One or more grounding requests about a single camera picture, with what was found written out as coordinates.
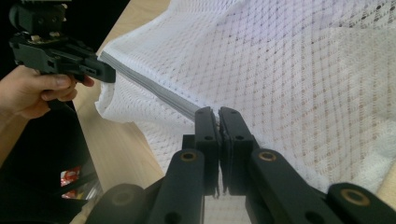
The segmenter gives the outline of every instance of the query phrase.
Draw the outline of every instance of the black plastic part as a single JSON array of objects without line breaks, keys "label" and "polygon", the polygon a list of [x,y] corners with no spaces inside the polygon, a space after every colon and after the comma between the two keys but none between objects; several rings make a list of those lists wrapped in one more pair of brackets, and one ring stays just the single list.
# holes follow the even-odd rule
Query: black plastic part
[{"label": "black plastic part", "polygon": [[65,8],[61,3],[17,3],[9,11],[11,24],[32,35],[61,31],[64,18]]},{"label": "black plastic part", "polygon": [[160,192],[162,184],[163,184],[163,178],[157,180],[155,183],[153,183],[152,185],[148,186],[145,189],[145,193],[146,193],[145,206],[149,211],[151,211],[152,207],[155,204],[155,201],[157,199],[158,193]]},{"label": "black plastic part", "polygon": [[251,224],[272,224],[274,219],[255,185],[247,190],[245,207]]},{"label": "black plastic part", "polygon": [[253,151],[249,172],[275,223],[342,223],[276,151]]},{"label": "black plastic part", "polygon": [[367,189],[340,183],[331,185],[327,202],[345,223],[396,223],[396,213]]},{"label": "black plastic part", "polygon": [[221,137],[210,107],[195,112],[195,149],[205,155],[205,195],[215,195],[219,188],[219,150]]},{"label": "black plastic part", "polygon": [[255,139],[238,111],[222,107],[219,117],[223,140],[220,167],[224,190],[228,189],[231,195],[245,195],[249,183],[248,160]]},{"label": "black plastic part", "polygon": [[163,179],[148,224],[201,224],[204,217],[204,154],[175,153]]},{"label": "black plastic part", "polygon": [[184,134],[183,141],[181,143],[181,149],[195,148],[195,135]]},{"label": "black plastic part", "polygon": [[87,224],[140,224],[148,213],[145,191],[130,184],[121,184],[110,189],[93,208]]},{"label": "black plastic part", "polygon": [[110,65],[99,62],[93,51],[67,36],[33,43],[18,34],[10,38],[9,45],[16,64],[24,64],[42,73],[87,75],[108,83],[116,81],[116,71]]}]

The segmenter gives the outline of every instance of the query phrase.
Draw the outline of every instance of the wooden table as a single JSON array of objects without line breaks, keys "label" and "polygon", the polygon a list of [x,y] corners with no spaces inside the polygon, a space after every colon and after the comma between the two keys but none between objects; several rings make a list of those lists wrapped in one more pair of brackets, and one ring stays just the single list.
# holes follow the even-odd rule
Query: wooden table
[{"label": "wooden table", "polygon": [[[153,20],[166,10],[169,0],[133,0],[121,14],[103,46],[111,39]],[[156,162],[145,136],[133,123],[120,124],[102,119],[94,102],[100,93],[100,82],[93,88],[78,87],[74,101],[92,160],[103,190],[120,183],[145,188],[161,178],[163,171]],[[396,208],[396,165],[381,186],[378,196]]]}]

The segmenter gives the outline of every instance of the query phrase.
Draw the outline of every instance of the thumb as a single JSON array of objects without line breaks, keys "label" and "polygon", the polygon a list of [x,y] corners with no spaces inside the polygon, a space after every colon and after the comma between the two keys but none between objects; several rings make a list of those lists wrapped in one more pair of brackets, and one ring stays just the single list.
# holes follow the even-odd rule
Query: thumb
[{"label": "thumb", "polygon": [[40,90],[64,90],[71,86],[72,80],[67,75],[44,75],[35,78],[35,85]]}]

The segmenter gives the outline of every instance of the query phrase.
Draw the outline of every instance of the white net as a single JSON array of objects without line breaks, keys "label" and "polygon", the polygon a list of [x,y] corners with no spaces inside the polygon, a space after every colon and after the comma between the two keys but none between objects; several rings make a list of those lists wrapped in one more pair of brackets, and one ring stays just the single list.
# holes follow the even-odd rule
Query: white net
[{"label": "white net", "polygon": [[[228,106],[313,187],[346,181],[375,192],[396,156],[395,8],[173,0],[105,47],[101,59],[118,77],[96,106],[106,119],[134,121],[165,171],[182,134],[193,133],[186,111]],[[213,206],[207,223],[247,220],[240,207]]]}]

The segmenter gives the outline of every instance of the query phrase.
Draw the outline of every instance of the black clamp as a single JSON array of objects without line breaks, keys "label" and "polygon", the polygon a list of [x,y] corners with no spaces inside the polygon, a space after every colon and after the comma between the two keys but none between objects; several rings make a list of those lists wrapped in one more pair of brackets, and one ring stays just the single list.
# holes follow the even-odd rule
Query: black clamp
[{"label": "black clamp", "polygon": [[240,113],[222,107],[219,128],[210,107],[195,113],[195,134],[165,177],[147,189],[118,185],[105,193],[87,223],[202,224],[205,196],[219,190],[246,195],[251,223],[396,223],[396,212],[373,193],[350,183],[327,194],[310,187],[286,159],[260,148]]},{"label": "black clamp", "polygon": [[114,83],[116,71],[97,60],[95,52],[81,41],[62,34],[65,20],[62,1],[22,1],[9,13],[10,22],[19,30],[9,40],[16,64],[39,70],[42,74],[83,75]]}]

